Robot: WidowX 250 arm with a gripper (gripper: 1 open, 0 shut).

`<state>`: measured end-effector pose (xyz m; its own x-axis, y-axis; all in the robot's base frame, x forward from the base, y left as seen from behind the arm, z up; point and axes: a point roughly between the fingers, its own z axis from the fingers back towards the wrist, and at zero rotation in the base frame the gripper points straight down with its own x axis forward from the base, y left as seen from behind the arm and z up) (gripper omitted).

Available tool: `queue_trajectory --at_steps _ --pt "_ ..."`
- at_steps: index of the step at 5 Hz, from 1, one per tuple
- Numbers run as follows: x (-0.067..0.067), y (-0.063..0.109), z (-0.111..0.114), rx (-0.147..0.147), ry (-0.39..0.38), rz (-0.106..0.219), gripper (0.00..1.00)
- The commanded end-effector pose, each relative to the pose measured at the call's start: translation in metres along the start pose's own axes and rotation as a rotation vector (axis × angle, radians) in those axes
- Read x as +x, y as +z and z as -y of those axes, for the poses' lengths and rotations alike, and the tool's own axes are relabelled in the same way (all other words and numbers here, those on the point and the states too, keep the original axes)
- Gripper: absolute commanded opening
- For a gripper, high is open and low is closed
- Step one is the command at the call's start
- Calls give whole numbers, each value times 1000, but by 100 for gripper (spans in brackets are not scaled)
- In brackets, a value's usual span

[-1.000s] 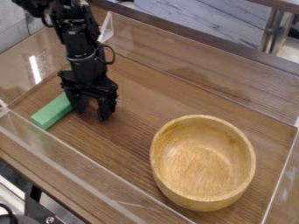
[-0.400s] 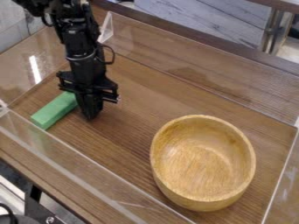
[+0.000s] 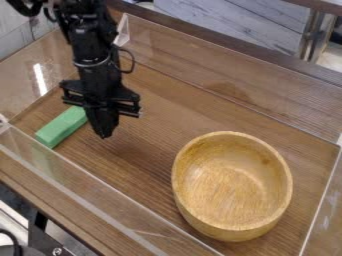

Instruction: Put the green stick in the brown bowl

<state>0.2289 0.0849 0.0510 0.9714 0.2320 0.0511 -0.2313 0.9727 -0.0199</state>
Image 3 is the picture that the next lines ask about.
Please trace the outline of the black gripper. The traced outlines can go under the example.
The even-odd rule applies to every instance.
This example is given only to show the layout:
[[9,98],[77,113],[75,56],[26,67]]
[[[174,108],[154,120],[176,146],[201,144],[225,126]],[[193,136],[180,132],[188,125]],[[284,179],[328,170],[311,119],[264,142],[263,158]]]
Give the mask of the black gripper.
[[120,60],[110,56],[73,58],[73,65],[78,79],[59,82],[62,101],[83,107],[92,129],[104,139],[112,136],[118,125],[118,113],[138,117],[140,96],[121,82],[122,74],[129,73],[132,68],[121,70]]

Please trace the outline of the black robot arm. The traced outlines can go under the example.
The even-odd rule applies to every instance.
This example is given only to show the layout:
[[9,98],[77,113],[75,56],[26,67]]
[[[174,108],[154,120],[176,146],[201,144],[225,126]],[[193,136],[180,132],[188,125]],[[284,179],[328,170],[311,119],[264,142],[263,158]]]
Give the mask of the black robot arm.
[[42,14],[58,24],[71,49],[78,78],[59,82],[62,102],[83,109],[100,138],[112,136],[122,115],[137,117],[140,95],[122,84],[122,69],[114,44],[117,23],[104,0],[5,0],[25,17]]

